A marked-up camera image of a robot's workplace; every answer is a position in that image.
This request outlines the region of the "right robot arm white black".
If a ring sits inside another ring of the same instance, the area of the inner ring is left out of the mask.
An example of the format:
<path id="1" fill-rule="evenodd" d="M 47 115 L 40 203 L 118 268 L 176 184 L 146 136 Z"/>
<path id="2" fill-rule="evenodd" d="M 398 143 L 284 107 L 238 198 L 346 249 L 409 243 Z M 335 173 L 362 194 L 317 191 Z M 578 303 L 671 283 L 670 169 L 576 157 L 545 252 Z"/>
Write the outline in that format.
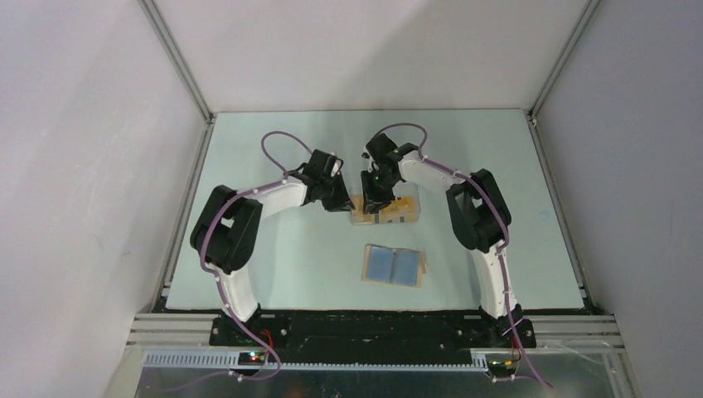
<path id="1" fill-rule="evenodd" d="M 469 251 L 480 288 L 482 335 L 502 347 L 518 334 L 521 306 L 507 268 L 511 213 L 495 177 L 486 169 L 464 174 L 421 154 L 418 146 L 374 136 L 362 154 L 369 164 L 361 173 L 362 210 L 375 214 L 394 200 L 399 182 L 412 182 L 445 195 L 454 236 Z"/>

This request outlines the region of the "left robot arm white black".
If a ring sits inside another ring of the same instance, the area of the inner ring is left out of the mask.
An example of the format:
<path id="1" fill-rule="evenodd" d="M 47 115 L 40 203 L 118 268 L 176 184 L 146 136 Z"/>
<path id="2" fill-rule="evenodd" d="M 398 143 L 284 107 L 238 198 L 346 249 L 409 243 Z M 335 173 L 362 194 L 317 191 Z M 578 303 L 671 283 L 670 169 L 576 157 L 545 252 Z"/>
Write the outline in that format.
<path id="1" fill-rule="evenodd" d="M 242 345 L 259 341 L 260 309 L 247 264 L 254 251 L 259 224 L 282 211 L 320 202 L 325 211 L 355 209 L 342 176 L 344 161 L 314 150 L 305 163 L 259 187 L 236 191 L 215 187 L 194 226 L 190 245 L 200 267 L 212 275 L 227 316 L 234 319 L 230 335 Z"/>

